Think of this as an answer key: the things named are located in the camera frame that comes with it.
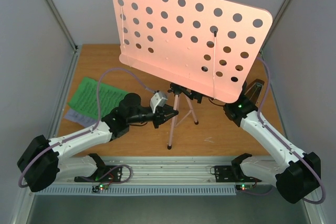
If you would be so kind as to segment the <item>pink music stand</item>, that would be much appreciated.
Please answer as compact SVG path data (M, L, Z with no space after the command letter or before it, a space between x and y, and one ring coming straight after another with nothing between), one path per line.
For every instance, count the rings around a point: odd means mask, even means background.
M234 103L272 26L269 11L226 0L113 0L120 62Z

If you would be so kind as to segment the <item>brown wooden metronome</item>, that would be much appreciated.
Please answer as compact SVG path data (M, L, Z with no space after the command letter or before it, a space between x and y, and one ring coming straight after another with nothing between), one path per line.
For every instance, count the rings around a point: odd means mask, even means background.
M245 96L254 104L258 105L261 92L265 85L264 80L255 79L247 85L245 89Z

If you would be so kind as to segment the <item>blue sheet music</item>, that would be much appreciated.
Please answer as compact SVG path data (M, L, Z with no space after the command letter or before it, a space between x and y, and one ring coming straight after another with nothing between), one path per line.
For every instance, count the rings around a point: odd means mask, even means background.
M73 109L69 109L68 112L65 114L64 119L78 123L79 125L83 127L89 127L91 125L96 124L97 120L80 114L79 112L76 112Z

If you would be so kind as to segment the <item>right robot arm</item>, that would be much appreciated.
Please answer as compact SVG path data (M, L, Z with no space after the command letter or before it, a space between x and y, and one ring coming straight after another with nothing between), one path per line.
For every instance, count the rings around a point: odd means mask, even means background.
M306 153L281 135L262 115L260 108L241 94L234 103L223 105L226 116L250 134L273 157L262 161L245 153L232 160L232 175L237 180L252 177L275 187L289 203L300 200L311 203L306 196L320 188L321 204L326 198L321 181L321 160L314 153Z

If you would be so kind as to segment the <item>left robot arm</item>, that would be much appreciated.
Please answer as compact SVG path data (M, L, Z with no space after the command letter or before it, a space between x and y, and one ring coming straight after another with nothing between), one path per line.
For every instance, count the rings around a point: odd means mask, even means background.
M57 179L80 177L87 182L102 182L109 171L98 154L79 160L73 156L124 136L132 125L152 122L157 129L177 115L178 110L166 104L162 92L154 94L148 107L141 105L138 94L129 93L118 107L83 130L51 139L35 137L17 162L21 172L18 185L39 192Z

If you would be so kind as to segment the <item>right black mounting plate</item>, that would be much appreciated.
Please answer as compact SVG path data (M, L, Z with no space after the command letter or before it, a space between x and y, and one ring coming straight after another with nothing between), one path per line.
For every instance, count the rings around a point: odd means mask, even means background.
M236 181L233 169L228 165L214 166L214 174L217 183L229 183Z

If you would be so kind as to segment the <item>black mounting plate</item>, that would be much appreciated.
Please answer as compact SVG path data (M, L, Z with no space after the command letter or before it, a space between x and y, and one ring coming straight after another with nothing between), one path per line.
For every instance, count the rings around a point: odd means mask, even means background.
M79 182L120 182L122 175L122 167L118 166L106 166L105 168L98 168L91 176L82 177L77 176L74 178L74 181Z
M214 174L217 183L229 183L236 181L233 169L228 165L214 166Z

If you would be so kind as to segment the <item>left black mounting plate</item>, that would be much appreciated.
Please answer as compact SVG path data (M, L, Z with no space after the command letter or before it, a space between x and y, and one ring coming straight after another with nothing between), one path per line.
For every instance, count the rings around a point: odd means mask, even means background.
M106 166L105 168L98 168L91 176L82 177L77 176L74 178L74 181L79 182L120 182L122 175L122 167L118 166Z

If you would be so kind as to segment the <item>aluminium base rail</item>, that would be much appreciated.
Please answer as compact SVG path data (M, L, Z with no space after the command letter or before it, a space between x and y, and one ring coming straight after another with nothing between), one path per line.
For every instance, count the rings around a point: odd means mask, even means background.
M230 165L234 156L103 156L107 165L129 165L124 185L215 185L213 166Z

